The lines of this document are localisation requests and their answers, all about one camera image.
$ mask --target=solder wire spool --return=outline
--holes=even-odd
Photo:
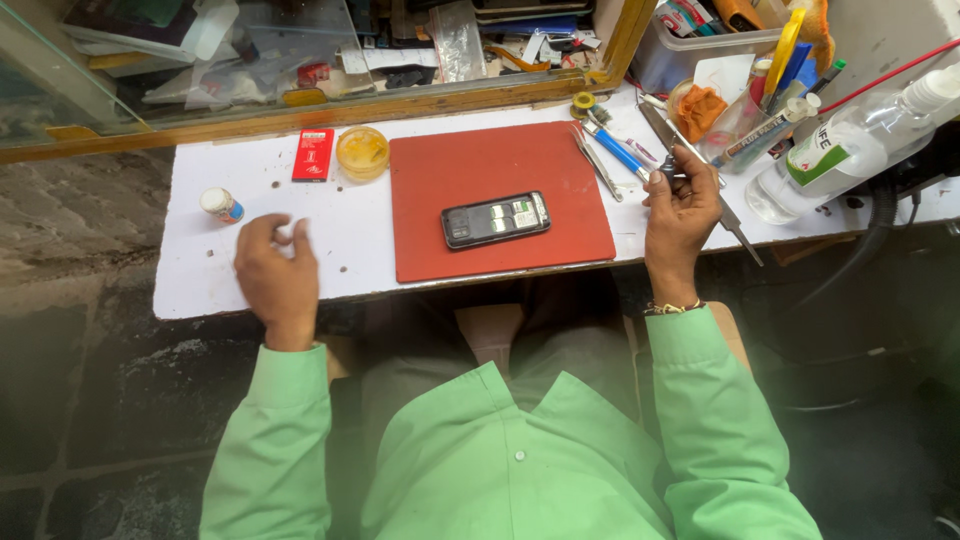
[[[596,105],[597,98],[589,92],[577,92],[573,94],[573,105],[570,106],[570,115],[578,120],[587,118],[588,111]]]

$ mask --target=green shirt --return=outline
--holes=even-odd
[[[784,478],[786,444],[709,308],[646,319],[665,458],[562,373],[532,412],[489,362],[391,421],[362,511],[366,538],[820,538]],[[205,540],[323,538],[330,526],[325,348],[261,347],[204,492]]]

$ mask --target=red wire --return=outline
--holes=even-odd
[[[637,81],[634,81],[634,79],[633,79],[630,75],[627,75],[626,73],[624,73],[624,75],[623,75],[623,80],[626,81],[626,82],[628,82],[628,83],[630,83],[630,84],[633,85],[633,86],[636,86],[636,87],[639,88],[641,91],[643,91],[643,92],[645,92],[645,93],[647,92],[646,90],[643,89],[643,86],[641,86],[640,83],[638,83]],[[662,98],[662,99],[666,99],[666,98],[667,98],[667,94],[653,94],[653,95],[655,95],[655,96],[657,96],[657,97],[659,97],[659,98]]]
[[[910,69],[911,67],[917,65],[918,63],[922,63],[922,62],[928,61],[928,60],[930,60],[931,58],[933,58],[933,57],[935,57],[935,56],[937,56],[937,55],[939,55],[939,54],[941,54],[941,53],[944,53],[944,52],[946,52],[946,51],[948,51],[948,50],[956,47],[957,45],[960,45],[960,39],[955,39],[954,41],[951,41],[950,43],[947,43],[946,45],[944,45],[944,46],[942,46],[942,47],[938,47],[938,48],[936,48],[936,49],[934,49],[934,50],[926,53],[925,55],[919,57],[918,59],[916,59],[916,60],[914,60],[914,61],[912,61],[912,62],[910,62],[910,63],[906,63],[906,64],[898,67],[897,69],[891,71],[890,73],[887,73],[887,74],[884,75],[883,77],[880,77],[879,79],[873,81],[872,83],[870,83],[870,84],[868,84],[868,85],[860,88],[858,91],[856,91],[856,92],[850,94],[849,96],[841,99],[840,101],[834,103],[833,105],[831,105],[831,106],[829,106],[829,107],[827,107],[827,108],[825,108],[825,109],[820,109],[820,114],[823,114],[823,113],[825,113],[825,112],[830,112],[831,110],[834,110],[834,109],[836,109],[837,107],[840,107],[841,105],[847,103],[847,102],[850,101],[851,99],[853,99],[853,98],[855,98],[856,96],[862,94],[863,92],[865,92],[865,91],[873,88],[874,86],[877,86],[877,85],[879,85],[879,84],[882,84],[882,83],[886,82],[887,80],[889,80],[891,77],[896,77],[896,76],[898,76],[900,73],[903,73],[904,71],[906,71],[907,69]]]

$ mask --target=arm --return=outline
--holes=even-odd
[[[786,443],[709,307],[647,318],[654,392],[677,483],[665,501],[677,537],[820,538],[788,490]]]
[[[694,263],[722,213],[716,169],[680,146],[674,154],[691,180],[671,186],[654,173],[645,186],[645,259],[660,307],[698,302]],[[646,323],[678,539],[820,538],[787,489],[790,458],[770,409],[709,307]]]
[[[250,392],[230,416],[206,482],[202,539],[324,537],[325,364],[323,345],[301,353],[260,348]]]
[[[324,442],[330,430],[326,346],[314,346],[317,261],[300,220],[252,220],[237,238],[237,281],[267,327],[250,391],[230,417],[204,490],[208,540],[323,538],[330,527]],[[294,244],[293,258],[271,243]]]

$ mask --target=phone battery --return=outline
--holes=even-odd
[[[294,159],[294,182],[326,182],[333,150],[333,130],[302,130]]]

